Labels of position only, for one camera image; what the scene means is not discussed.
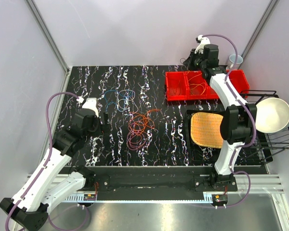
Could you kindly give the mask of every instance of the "metal pole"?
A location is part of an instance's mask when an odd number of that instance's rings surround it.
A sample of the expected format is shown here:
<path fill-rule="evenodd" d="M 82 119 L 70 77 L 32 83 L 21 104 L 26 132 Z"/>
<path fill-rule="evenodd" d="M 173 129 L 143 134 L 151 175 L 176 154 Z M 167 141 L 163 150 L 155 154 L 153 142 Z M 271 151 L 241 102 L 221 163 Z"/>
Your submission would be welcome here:
<path fill-rule="evenodd" d="M 269 20 L 269 17 L 271 16 L 272 12 L 274 11 L 275 7 L 277 6 L 279 0 L 270 0 L 268 6 L 266 7 L 258 25 L 256 26 L 252 36 L 250 37 L 249 42 L 247 43 L 243 53 L 242 58 L 243 61 L 246 60 L 246 57 L 248 53 L 250 52 L 252 46 L 255 44 L 257 38 L 259 37 L 261 31 L 263 30 L 266 22 Z"/>
<path fill-rule="evenodd" d="M 70 71 L 65 74 L 64 80 L 62 82 L 62 85 L 60 87 L 59 92 L 63 92 L 63 91 L 66 90 L 67 84 L 68 84 L 68 80 L 69 80 L 69 78 L 71 76 L 71 70 L 72 69 L 70 69 Z M 65 95 L 57 96 L 56 105 L 54 107 L 53 115 L 52 115 L 52 118 L 50 120 L 50 127 L 52 128 L 52 134 L 54 134 L 54 132 L 56 130 L 56 124 L 57 124 L 57 121 L 59 119 L 59 115 L 60 115 L 60 112 L 61 112 L 61 107 L 62 107 L 62 103 L 63 103 L 64 97 L 65 97 Z M 42 161 L 42 159 L 45 156 L 45 153 L 46 153 L 48 148 L 49 148 L 49 134 L 47 133 L 46 139 L 45 139 L 44 144 L 43 144 L 42 152 L 40 154 L 39 163 L 40 163 L 40 161 Z"/>
<path fill-rule="evenodd" d="M 43 34 L 44 34 L 44 36 L 45 36 L 50 48 L 51 48 L 51 50 L 53 51 L 54 55 L 56 56 L 57 60 L 59 61 L 62 69 L 65 72 L 65 74 L 67 74 L 68 71 L 69 71 L 69 67 L 67 66 L 62 54 L 60 53 L 57 45 L 55 44 L 55 42 L 54 42 L 54 40 L 53 40 L 49 30 L 48 30 L 43 18 L 42 18 L 42 16 L 41 16 L 41 14 L 40 14 L 40 12 L 39 12 L 34 0 L 25 0 L 25 1 L 26 1 L 27 5 L 28 5 L 30 11 L 32 12 L 33 16 L 35 17 L 39 27 L 41 28 L 41 30 L 42 30 L 42 32 L 43 32 Z"/>

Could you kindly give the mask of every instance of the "gray floor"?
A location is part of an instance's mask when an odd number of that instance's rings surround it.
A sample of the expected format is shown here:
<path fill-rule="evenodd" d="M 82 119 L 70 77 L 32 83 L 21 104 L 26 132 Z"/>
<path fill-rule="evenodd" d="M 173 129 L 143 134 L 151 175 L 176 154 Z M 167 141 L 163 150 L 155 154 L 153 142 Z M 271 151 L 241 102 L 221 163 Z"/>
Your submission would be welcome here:
<path fill-rule="evenodd" d="M 229 204 L 239 199 L 230 195 Z M 71 204 L 60 204 L 54 218 Z M 81 231 L 281 231 L 269 195 L 249 195 L 247 200 L 226 210 L 197 208 L 192 205 L 94 204 L 90 220 Z M 85 211 L 74 207 L 53 222 L 61 229 L 74 229 L 82 223 Z M 45 224 L 41 231 L 54 231 Z"/>

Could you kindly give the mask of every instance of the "yellow woven mat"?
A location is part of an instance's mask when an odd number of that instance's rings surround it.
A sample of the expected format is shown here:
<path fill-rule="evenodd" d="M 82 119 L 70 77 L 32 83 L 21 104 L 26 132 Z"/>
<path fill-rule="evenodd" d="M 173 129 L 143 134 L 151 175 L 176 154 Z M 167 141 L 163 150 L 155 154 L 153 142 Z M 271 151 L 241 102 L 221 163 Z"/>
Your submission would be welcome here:
<path fill-rule="evenodd" d="M 191 118 L 191 138 L 199 146 L 222 148 L 223 139 L 220 125 L 223 116 L 214 113 L 198 112 Z"/>

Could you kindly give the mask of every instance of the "black and white marbled table surface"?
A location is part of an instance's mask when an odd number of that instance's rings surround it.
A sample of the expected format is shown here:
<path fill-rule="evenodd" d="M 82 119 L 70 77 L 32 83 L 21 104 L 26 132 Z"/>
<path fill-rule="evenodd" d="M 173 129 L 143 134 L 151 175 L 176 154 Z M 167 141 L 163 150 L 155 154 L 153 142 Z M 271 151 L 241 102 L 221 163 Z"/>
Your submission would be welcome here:
<path fill-rule="evenodd" d="M 191 161 L 184 139 L 183 117 L 187 109 L 223 110 L 217 101 L 167 102 L 165 94 L 165 73 L 184 71 L 184 67 L 170 66 L 78 66 L 73 67 L 66 91 L 84 98 L 98 98 L 99 113 L 106 111 L 108 102 L 116 102 L 117 93 L 108 90 L 133 90 L 135 98 L 123 112 L 114 103 L 107 112 L 111 123 L 111 135 L 89 138 L 68 165 L 86 166 L 188 166 Z M 148 129 L 146 144 L 132 151 L 126 144 L 130 112 L 145 114 L 151 109 L 155 129 Z M 67 126 L 79 104 L 76 99 L 65 96 L 57 128 Z M 211 148 L 201 148 L 203 158 L 212 157 Z"/>

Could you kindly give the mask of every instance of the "white bowl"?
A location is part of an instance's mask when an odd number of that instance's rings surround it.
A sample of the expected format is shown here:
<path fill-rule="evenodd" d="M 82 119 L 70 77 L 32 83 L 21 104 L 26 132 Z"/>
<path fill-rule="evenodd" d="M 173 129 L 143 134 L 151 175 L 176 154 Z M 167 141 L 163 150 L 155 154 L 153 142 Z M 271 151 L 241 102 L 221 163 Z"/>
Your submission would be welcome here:
<path fill-rule="evenodd" d="M 289 105 L 280 98 L 267 98 L 257 104 L 256 129 L 275 133 L 289 126 Z"/>

